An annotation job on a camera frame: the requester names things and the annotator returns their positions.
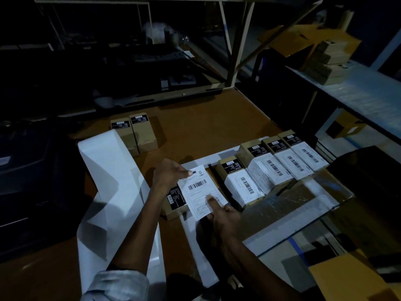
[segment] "black sticker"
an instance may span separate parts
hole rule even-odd
[[[238,159],[233,159],[232,161],[225,162],[224,164],[221,165],[223,166],[227,174],[230,174],[239,169],[243,169],[243,166],[239,163]]]
[[[267,145],[273,150],[274,153],[288,149],[287,145],[281,139],[269,142]]]
[[[293,146],[295,144],[299,144],[300,142],[303,142],[302,139],[300,139],[297,134],[291,134],[288,136],[283,137],[283,139],[290,145]]]
[[[170,203],[171,210],[177,209],[186,204],[183,194],[178,186],[170,189],[167,195],[168,202]]]
[[[268,152],[261,144],[248,148],[248,151],[251,152],[254,157],[261,156]]]
[[[145,122],[145,121],[148,121],[147,115],[139,115],[136,117],[131,117],[132,124],[139,124],[140,122]]]
[[[119,122],[112,122],[112,128],[113,129],[123,129],[123,128],[129,128],[129,120],[126,121],[119,121]]]

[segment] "wooden table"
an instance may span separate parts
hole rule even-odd
[[[183,164],[248,140],[281,132],[236,89],[141,111],[147,112],[159,144],[158,150],[135,157],[149,185],[152,185],[154,168],[164,157]],[[72,137],[88,138],[109,130],[109,126],[110,118],[88,121]],[[89,176],[85,192],[93,197],[97,192]],[[160,218],[159,222],[166,277],[172,273],[183,273],[200,280],[180,220],[165,221]],[[4,299],[77,300],[81,288],[76,239],[2,263],[0,275]]]

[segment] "shirt sleeve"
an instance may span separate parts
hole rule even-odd
[[[148,288],[148,278],[136,270],[101,271],[81,301],[146,301]]]

